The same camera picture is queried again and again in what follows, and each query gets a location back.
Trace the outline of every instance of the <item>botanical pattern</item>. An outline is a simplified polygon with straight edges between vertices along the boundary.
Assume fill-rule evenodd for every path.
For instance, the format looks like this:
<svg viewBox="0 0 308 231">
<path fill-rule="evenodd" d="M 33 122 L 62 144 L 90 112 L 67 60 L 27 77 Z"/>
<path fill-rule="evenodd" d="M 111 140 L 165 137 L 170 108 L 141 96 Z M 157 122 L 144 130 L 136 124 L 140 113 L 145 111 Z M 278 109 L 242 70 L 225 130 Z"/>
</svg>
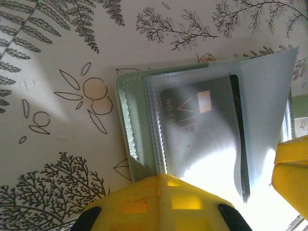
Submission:
<svg viewBox="0 0 308 231">
<path fill-rule="evenodd" d="M 30 113 L 30 104 L 25 99 L 22 100 L 22 103 L 24 109 L 24 117 L 28 119 Z M 50 124 L 49 114 L 47 112 L 35 112 L 33 114 L 32 121 L 34 124 L 28 126 L 31 131 L 39 134 L 50 135 L 50 133 L 45 128 Z M 23 136 L 20 138 L 19 143 L 23 143 L 26 140 L 27 136 Z"/>
<path fill-rule="evenodd" d="M 91 67 L 91 63 L 87 63 L 81 69 L 81 76 L 85 76 Z M 65 71 L 59 70 L 62 77 L 66 80 L 66 82 L 75 90 L 80 91 L 80 85 L 77 80 L 72 77 L 70 74 Z M 111 113 L 113 109 L 113 103 L 109 96 L 107 96 L 108 88 L 104 84 L 104 81 L 100 78 L 88 78 L 83 83 L 83 95 L 91 101 L 91 110 L 87 109 L 89 113 L 89 117 L 92 122 L 95 124 L 97 129 L 107 134 L 107 131 L 102 124 L 101 120 L 97 116 L 107 115 Z M 78 101 L 76 106 L 76 110 L 79 110 L 84 101 L 84 96 L 81 94 L 70 93 L 70 92 L 54 92 L 57 96 L 70 100 L 70 101 Z"/>
<path fill-rule="evenodd" d="M 15 187 L 0 186 L 1 230 L 47 230 L 110 193 L 96 171 L 80 156 L 60 152 L 55 164 L 18 178 Z"/>
<path fill-rule="evenodd" d="M 192 46 L 197 46 L 198 38 L 205 41 L 207 38 L 217 37 L 211 34 L 209 26 L 202 24 L 196 12 L 184 10 L 182 18 L 184 24 L 175 26 L 171 18 L 164 18 L 161 14 L 155 13 L 154 8 L 148 7 L 143 13 L 138 14 L 136 27 L 140 34 L 146 34 L 149 41 L 158 43 L 164 42 L 166 34 L 174 35 L 171 42 L 174 46 L 173 51 L 180 51 L 181 48 L 191 50 Z"/>
<path fill-rule="evenodd" d="M 250 18 L 249 28 L 252 29 L 252 33 L 255 33 L 260 30 L 261 17 L 266 15 L 267 28 L 274 34 L 275 20 L 290 12 L 286 23 L 287 37 L 290 37 L 293 28 L 301 21 L 308 22 L 304 12 L 295 7 L 295 0 L 232 0 L 232 2 L 236 7 L 235 11 L 231 11 L 227 1 L 223 0 L 216 4 L 216 12 L 212 16 L 219 33 L 223 33 L 229 39 L 232 37 L 232 32 L 241 25 L 241 19 L 249 20 Z"/>
<path fill-rule="evenodd" d="M 291 45 L 289 45 L 289 47 L 280 45 L 279 51 L 277 51 L 277 52 L 286 51 L 286 50 L 292 49 L 292 48 L 293 47 Z M 259 50 L 259 54 L 255 51 L 250 51 L 250 53 L 251 54 L 243 54 L 243 56 L 244 57 L 262 56 L 262 55 L 274 54 L 275 52 L 272 48 L 267 48 L 266 46 L 263 46 L 263 50 Z M 298 78 L 302 77 L 304 75 L 304 73 L 306 72 L 306 70 L 307 70 L 306 59 L 307 59 L 307 57 L 305 57 L 303 59 L 296 59 L 295 68 L 294 68 L 294 71 L 293 71 L 293 81 L 296 81 Z"/>
<path fill-rule="evenodd" d="M 92 0 L 27 0 L 28 2 L 20 3 L 13 0 L 0 0 L 0 17 L 18 26 L 15 29 L 11 26 L 0 24 L 0 31 L 8 36 L 10 40 L 0 38 L 0 46 L 4 47 L 4 51 L 0 54 L 0 69 L 12 73 L 20 72 L 21 69 L 14 64 L 2 61 L 4 55 L 8 54 L 17 59 L 30 59 L 30 56 L 23 53 L 20 47 L 32 52 L 41 52 L 36 44 L 32 44 L 27 39 L 20 38 L 21 33 L 44 42 L 52 44 L 52 37 L 61 37 L 56 28 L 45 21 L 42 16 L 47 16 L 50 20 L 56 22 L 60 27 L 70 30 L 69 24 L 76 27 L 75 31 L 79 36 L 84 37 L 85 43 L 92 50 L 99 52 L 97 43 L 95 42 L 94 31 L 90 28 L 93 24 L 93 9 L 96 7 Z M 121 0 L 95 0 L 101 3 L 110 18 L 119 26 L 124 26 L 123 16 L 121 15 Z M 21 13 L 26 13 L 26 17 L 20 17 Z M 15 80 L 0 75 L 0 85 L 12 85 Z M 11 90 L 0 89 L 0 97 L 8 96 Z M 4 113 L 3 106 L 9 105 L 9 102 L 0 99 L 0 113 Z"/>
</svg>

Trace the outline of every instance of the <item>branch drawing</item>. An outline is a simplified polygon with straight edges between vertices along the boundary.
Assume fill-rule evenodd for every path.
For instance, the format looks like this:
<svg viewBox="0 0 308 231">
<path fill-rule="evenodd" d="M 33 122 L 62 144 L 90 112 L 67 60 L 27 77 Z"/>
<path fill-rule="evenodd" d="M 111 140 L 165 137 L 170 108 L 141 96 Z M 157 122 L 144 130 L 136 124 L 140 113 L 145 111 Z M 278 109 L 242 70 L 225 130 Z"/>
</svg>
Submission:
<svg viewBox="0 0 308 231">
<path fill-rule="evenodd" d="M 69 227 L 73 214 L 110 193 L 80 156 L 59 152 L 59 160 L 41 171 L 21 175 L 15 187 L 0 186 L 1 230 L 35 231 Z"/>
<path fill-rule="evenodd" d="M 180 51 L 182 47 L 184 49 L 188 47 L 191 50 L 192 46 L 197 46 L 197 38 L 202 38 L 202 41 L 205 41 L 207 38 L 217 37 L 210 33 L 209 26 L 202 25 L 196 12 L 184 10 L 182 18 L 185 22 L 189 22 L 186 25 L 188 29 L 181 23 L 175 28 L 171 18 L 163 18 L 161 14 L 155 13 L 154 8 L 148 7 L 143 10 L 143 13 L 138 13 L 136 27 L 140 34 L 146 33 L 149 41 L 157 41 L 158 43 L 164 42 L 165 35 L 173 34 L 174 41 L 171 42 L 174 45 L 173 51 Z"/>
<path fill-rule="evenodd" d="M 286 51 L 289 49 L 292 49 L 293 47 L 291 45 L 289 45 L 288 47 L 280 45 L 279 47 L 279 51 L 277 52 L 282 52 L 282 51 Z M 259 53 L 255 52 L 255 51 L 250 51 L 251 54 L 243 54 L 244 57 L 256 57 L 256 56 L 263 56 L 263 55 L 268 55 L 268 54 L 274 54 L 276 53 L 272 48 L 268 48 L 266 46 L 263 46 L 262 50 L 259 50 Z M 303 59 L 296 59 L 295 62 L 295 68 L 293 71 L 293 81 L 296 81 L 298 78 L 302 77 L 306 70 L 307 70 L 307 64 L 306 64 L 306 59 L 308 57 L 305 57 Z"/>
<path fill-rule="evenodd" d="M 251 23 L 249 28 L 252 33 L 258 32 L 261 24 L 261 17 L 265 15 L 265 6 L 268 6 L 268 17 L 265 20 L 268 25 L 268 30 L 274 34 L 275 20 L 290 11 L 291 15 L 288 16 L 286 23 L 286 36 L 290 37 L 293 28 L 296 24 L 300 24 L 303 20 L 308 21 L 304 13 L 297 9 L 294 5 L 294 0 L 233 0 L 237 10 L 230 11 L 229 5 L 226 0 L 216 4 L 216 12 L 213 13 L 213 22 L 217 27 L 219 33 L 230 39 L 236 27 L 241 25 L 241 18 L 247 19 L 250 17 Z"/>
<path fill-rule="evenodd" d="M 123 16 L 121 15 L 121 0 L 95 0 L 97 3 L 102 3 L 103 8 L 107 9 L 107 14 L 119 25 L 124 26 Z M 52 36 L 46 36 L 42 32 L 47 32 L 53 36 L 61 37 L 61 34 L 45 21 L 42 16 L 45 15 L 60 27 L 70 30 L 69 23 L 76 26 L 76 32 L 84 37 L 84 41 L 92 50 L 99 52 L 95 42 L 94 31 L 90 29 L 92 26 L 93 8 L 95 4 L 92 0 L 29 0 L 30 3 L 19 3 L 13 0 L 0 0 L 0 7 L 10 10 L 9 13 L 0 10 L 0 18 L 12 22 L 18 26 L 15 29 L 3 23 L 0 24 L 0 31 L 11 36 L 10 40 L 0 38 L 0 46 L 4 47 L 4 51 L 0 54 L 0 69 L 12 73 L 18 73 L 21 69 L 14 64 L 6 63 L 2 59 L 6 54 L 17 59 L 31 59 L 22 50 L 12 48 L 14 44 L 17 47 L 23 47 L 32 52 L 41 52 L 41 49 L 36 44 L 30 43 L 27 39 L 21 38 L 21 33 L 24 33 L 40 42 L 52 44 Z M 20 17 L 20 13 L 26 13 L 26 17 Z M 15 80 L 0 76 L 0 85 L 13 85 Z M 7 106 L 9 102 L 2 99 L 0 106 Z M 4 113 L 5 109 L 0 107 L 0 113 Z"/>
</svg>

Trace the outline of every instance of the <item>stitching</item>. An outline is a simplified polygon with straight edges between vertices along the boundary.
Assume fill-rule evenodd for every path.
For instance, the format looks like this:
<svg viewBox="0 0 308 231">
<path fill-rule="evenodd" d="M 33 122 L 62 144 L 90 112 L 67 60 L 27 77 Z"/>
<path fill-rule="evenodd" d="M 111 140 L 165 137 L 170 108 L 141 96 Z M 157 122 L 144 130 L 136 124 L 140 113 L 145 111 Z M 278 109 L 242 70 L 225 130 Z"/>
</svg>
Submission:
<svg viewBox="0 0 308 231">
<path fill-rule="evenodd" d="M 136 80 L 136 79 L 143 79 L 143 77 L 140 77 L 140 78 L 132 78 L 132 79 L 126 79 L 126 81 L 128 82 L 128 81 L 130 81 L 130 80 Z M 137 150 L 136 150 L 136 143 L 135 143 L 134 133 L 133 133 L 133 129 L 132 129 L 132 126 L 131 126 L 130 113 L 129 113 L 129 108 L 128 108 L 128 102 L 127 102 L 127 97 L 126 97 L 124 82 L 122 83 L 122 86 L 123 86 L 125 104 L 126 104 L 127 112 L 128 112 L 128 123 L 129 123 L 130 133 L 131 133 L 131 136 L 132 136 L 132 138 L 133 138 L 133 140 L 132 140 L 132 141 L 133 141 L 133 144 L 134 144 L 134 150 L 133 150 L 133 151 L 134 151 L 134 153 L 135 153 L 136 156 L 137 156 L 138 174 L 139 174 L 139 179 L 141 180 L 141 170 L 140 170 L 139 155 L 138 155 Z"/>
<path fill-rule="evenodd" d="M 155 94 L 155 97 L 154 97 L 154 105 L 155 107 L 157 106 L 157 104 L 159 102 L 157 102 L 157 99 L 156 99 L 156 88 L 155 88 L 155 85 L 153 85 L 153 92 Z M 166 155 L 165 155 L 165 141 L 163 139 L 163 136 L 162 136 L 162 132 L 161 132 L 161 121 L 160 121 L 160 113 L 158 112 L 158 110 L 156 110 L 156 113 L 157 113 L 157 123 L 158 123 L 158 135 L 159 135 L 159 139 L 161 141 L 161 148 L 162 148 L 162 157 L 160 157 L 160 162 L 163 164 L 163 166 L 165 167 L 164 171 L 166 170 L 166 172 L 168 173 L 168 166 L 167 166 L 167 161 L 166 161 Z"/>
<path fill-rule="evenodd" d="M 147 106 L 148 106 L 148 111 L 150 113 L 150 117 L 151 117 L 151 120 L 150 120 L 150 125 L 151 125 L 151 135 L 153 136 L 154 138 L 154 149 L 155 149 L 155 153 L 156 155 L 155 156 L 155 160 L 156 160 L 156 168 L 160 171 L 161 167 L 160 167 L 160 164 L 161 164 L 161 161 L 157 155 L 158 153 L 158 148 L 157 148 L 157 144 L 156 144 L 156 129 L 155 129 L 155 126 L 154 126 L 154 123 L 153 123 L 153 120 L 154 120 L 154 115 L 153 115 L 153 112 L 152 112 L 152 106 L 151 106 L 151 103 L 150 101 L 153 101 L 155 99 L 153 99 L 153 95 L 151 93 L 148 94 L 148 90 L 147 90 Z"/>
</svg>

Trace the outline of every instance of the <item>black card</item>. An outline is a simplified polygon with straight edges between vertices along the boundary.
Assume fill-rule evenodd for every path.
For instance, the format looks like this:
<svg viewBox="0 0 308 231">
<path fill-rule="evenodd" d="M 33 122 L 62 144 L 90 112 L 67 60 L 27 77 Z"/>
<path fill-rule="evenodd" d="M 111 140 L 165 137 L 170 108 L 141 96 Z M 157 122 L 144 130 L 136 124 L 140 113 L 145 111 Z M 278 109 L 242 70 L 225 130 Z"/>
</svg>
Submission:
<svg viewBox="0 0 308 231">
<path fill-rule="evenodd" d="M 244 127 L 236 75 L 221 77 L 160 93 L 164 121 L 164 150 L 170 156 L 177 177 L 204 155 L 219 152 L 231 138 L 226 126 L 238 140 L 239 151 L 245 152 Z M 247 161 L 241 162 L 247 170 Z"/>
</svg>

